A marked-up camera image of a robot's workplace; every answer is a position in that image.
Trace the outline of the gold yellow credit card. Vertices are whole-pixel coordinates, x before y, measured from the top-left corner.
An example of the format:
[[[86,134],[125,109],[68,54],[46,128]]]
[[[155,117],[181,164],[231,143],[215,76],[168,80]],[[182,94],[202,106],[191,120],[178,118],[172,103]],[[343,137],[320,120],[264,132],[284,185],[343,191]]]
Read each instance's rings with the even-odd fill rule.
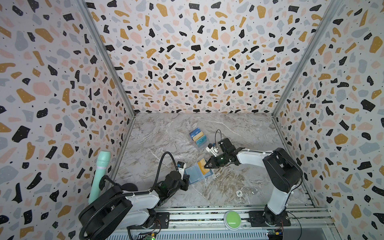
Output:
[[[205,159],[201,159],[199,162],[198,162],[198,166],[202,172],[202,174],[205,176],[207,175],[209,172],[210,172],[210,169],[207,169],[205,168],[205,164],[206,164],[206,160]]]

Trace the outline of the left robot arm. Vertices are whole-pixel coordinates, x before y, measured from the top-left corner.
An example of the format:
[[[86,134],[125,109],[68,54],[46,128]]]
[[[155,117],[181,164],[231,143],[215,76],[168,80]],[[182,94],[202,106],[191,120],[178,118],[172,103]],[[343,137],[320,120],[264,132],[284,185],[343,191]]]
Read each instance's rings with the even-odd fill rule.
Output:
[[[138,191],[134,184],[120,185],[103,176],[99,188],[104,187],[106,181],[113,186],[80,213],[79,239],[105,240],[117,228],[151,227],[156,216],[154,209],[164,205],[177,191],[187,191],[189,179],[187,174],[171,171],[153,189]]]

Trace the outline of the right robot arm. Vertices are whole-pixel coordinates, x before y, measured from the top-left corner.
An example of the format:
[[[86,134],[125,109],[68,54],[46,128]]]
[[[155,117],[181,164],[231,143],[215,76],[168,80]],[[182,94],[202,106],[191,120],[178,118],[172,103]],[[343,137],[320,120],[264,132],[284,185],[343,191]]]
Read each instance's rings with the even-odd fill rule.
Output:
[[[209,144],[206,151],[212,155],[204,165],[206,169],[219,169],[231,164],[253,165],[266,169],[274,186],[270,200],[263,211],[250,211],[248,222],[252,227],[290,226],[287,213],[288,199],[303,182],[303,171],[283,149],[257,151],[236,148],[228,138],[217,145]]]

